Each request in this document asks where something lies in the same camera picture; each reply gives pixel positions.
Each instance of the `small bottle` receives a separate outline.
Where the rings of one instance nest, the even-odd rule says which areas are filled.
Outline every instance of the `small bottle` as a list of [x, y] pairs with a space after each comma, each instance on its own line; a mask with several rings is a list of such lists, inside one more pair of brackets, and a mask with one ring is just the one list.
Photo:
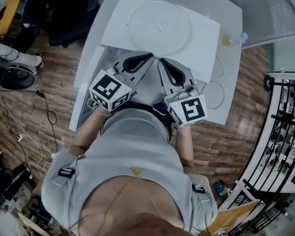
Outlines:
[[242, 34], [240, 34], [239, 39], [232, 40], [230, 37], [223, 38], [223, 45], [225, 45], [226, 47], [233, 47], [236, 45], [239, 46], [245, 43], [247, 39], [248, 39], [248, 34], [243, 32]]

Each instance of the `black buckle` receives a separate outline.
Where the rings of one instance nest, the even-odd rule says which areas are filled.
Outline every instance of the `black buckle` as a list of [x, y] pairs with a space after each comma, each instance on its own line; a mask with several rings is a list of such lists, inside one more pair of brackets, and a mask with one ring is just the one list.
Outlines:
[[203, 193], [203, 194], [206, 193], [206, 191], [205, 191], [205, 189], [203, 187], [197, 187], [196, 188], [196, 185], [195, 184], [192, 185], [192, 189], [193, 189], [193, 191], [195, 193]]
[[73, 174], [75, 173], [75, 169], [72, 168], [63, 168], [60, 169], [58, 172], [58, 176], [72, 178]]

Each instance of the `black and white marker cube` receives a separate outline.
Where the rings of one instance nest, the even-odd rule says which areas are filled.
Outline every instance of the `black and white marker cube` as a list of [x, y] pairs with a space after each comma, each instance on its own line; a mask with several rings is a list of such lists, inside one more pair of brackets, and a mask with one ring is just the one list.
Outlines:
[[92, 99], [112, 111], [130, 99], [132, 88], [104, 70], [100, 70], [89, 87]]
[[171, 102], [167, 107], [167, 111], [179, 127], [200, 122], [207, 118], [207, 105], [204, 95]]

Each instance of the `yellow chair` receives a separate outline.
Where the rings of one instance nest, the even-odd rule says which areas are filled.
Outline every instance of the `yellow chair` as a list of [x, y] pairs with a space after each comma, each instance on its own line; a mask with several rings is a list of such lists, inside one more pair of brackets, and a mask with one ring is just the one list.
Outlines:
[[219, 212], [215, 221], [207, 228], [206, 231], [200, 233], [200, 236], [214, 236], [218, 231], [224, 229], [227, 233], [235, 226], [242, 223], [249, 213], [258, 204], [258, 200], [246, 203], [236, 208]]
[[5, 7], [3, 17], [0, 20], [0, 35], [8, 33], [15, 13], [19, 7], [20, 0], [7, 0], [0, 8], [0, 11]]

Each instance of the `white t-shirt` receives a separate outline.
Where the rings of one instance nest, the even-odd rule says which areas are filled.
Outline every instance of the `white t-shirt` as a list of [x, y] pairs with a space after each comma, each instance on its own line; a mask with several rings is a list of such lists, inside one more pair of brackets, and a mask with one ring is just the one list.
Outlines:
[[[133, 176], [157, 182], [174, 199], [184, 222], [193, 234], [208, 227], [217, 216], [217, 205], [208, 179], [186, 175], [179, 156], [169, 144], [165, 126], [154, 115], [138, 109], [125, 109], [110, 117], [83, 157], [67, 151], [56, 154], [42, 186], [46, 210], [65, 228], [80, 217], [85, 200], [104, 181], [117, 176]], [[58, 176], [63, 168], [73, 168], [71, 178]], [[193, 188], [205, 190], [196, 193]]]

